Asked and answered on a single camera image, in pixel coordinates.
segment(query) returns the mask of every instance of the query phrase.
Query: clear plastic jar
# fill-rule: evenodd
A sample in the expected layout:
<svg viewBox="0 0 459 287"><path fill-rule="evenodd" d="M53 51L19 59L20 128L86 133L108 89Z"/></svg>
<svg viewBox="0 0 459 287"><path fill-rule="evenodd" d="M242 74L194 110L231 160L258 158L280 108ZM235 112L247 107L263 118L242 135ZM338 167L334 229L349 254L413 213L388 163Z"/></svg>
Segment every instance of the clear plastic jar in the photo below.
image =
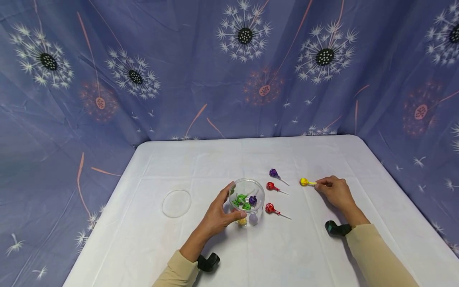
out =
<svg viewBox="0 0 459 287"><path fill-rule="evenodd" d="M255 226L263 215L264 189L256 181L249 178L241 178L234 182L228 196L231 210L240 210L247 213L247 217L238 220L239 226Z"/></svg>

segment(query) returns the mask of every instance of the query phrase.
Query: person's left hand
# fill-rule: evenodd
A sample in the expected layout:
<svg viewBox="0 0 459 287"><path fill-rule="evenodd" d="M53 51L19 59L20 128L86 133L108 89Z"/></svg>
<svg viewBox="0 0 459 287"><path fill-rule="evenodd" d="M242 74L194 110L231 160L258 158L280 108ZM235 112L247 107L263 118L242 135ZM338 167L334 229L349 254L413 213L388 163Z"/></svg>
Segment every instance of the person's left hand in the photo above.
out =
<svg viewBox="0 0 459 287"><path fill-rule="evenodd" d="M228 199L228 193L233 184L234 182L230 182L220 191L217 198L210 204L206 215L197 228L209 239L225 230L232 222L247 217L247 214L243 211L234 211L229 214L223 211L223 204Z"/></svg>

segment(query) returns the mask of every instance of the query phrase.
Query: sleeve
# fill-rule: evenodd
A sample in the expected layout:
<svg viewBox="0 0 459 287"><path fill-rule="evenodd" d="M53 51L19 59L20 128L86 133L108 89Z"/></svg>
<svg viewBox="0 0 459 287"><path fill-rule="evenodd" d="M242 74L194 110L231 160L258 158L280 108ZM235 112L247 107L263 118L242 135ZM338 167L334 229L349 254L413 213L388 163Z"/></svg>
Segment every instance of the sleeve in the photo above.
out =
<svg viewBox="0 0 459 287"><path fill-rule="evenodd" d="M177 250L152 287L191 287L197 275L198 263L188 261Z"/></svg>
<svg viewBox="0 0 459 287"><path fill-rule="evenodd" d="M370 287L419 287L373 224L358 225L346 238Z"/></svg>

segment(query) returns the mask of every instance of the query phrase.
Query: black clamp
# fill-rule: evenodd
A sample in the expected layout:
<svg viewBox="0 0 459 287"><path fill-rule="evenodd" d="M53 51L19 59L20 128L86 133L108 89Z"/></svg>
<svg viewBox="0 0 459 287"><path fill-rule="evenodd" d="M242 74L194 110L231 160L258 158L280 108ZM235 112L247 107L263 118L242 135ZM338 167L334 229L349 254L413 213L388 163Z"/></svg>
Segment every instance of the black clamp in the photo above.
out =
<svg viewBox="0 0 459 287"><path fill-rule="evenodd" d="M325 229L331 236L346 236L351 232L352 227L349 224L337 225L333 220L325 222Z"/></svg>
<svg viewBox="0 0 459 287"><path fill-rule="evenodd" d="M202 255L199 255L198 269L204 272L214 272L219 262L220 262L220 257L218 257L218 255L215 253L212 253L208 259L204 258L204 256Z"/></svg>

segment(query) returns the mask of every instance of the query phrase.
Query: purple lollipop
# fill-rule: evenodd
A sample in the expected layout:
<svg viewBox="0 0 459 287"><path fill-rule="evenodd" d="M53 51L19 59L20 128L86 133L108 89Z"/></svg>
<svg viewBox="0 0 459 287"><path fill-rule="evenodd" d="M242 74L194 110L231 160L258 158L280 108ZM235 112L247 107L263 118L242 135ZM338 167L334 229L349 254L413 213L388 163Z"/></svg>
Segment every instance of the purple lollipop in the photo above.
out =
<svg viewBox="0 0 459 287"><path fill-rule="evenodd" d="M277 170L275 170L275 169L270 169L270 170L269 170L269 176L275 177L275 178L281 180L281 181L282 181L283 183L285 183L286 185L290 186L288 183L285 182L285 180L283 180L283 179L279 176L279 174L277 173Z"/></svg>
<svg viewBox="0 0 459 287"><path fill-rule="evenodd" d="M257 196L252 196L252 197L249 197L249 204L252 205L252 206L255 206L255 204L257 204Z"/></svg>

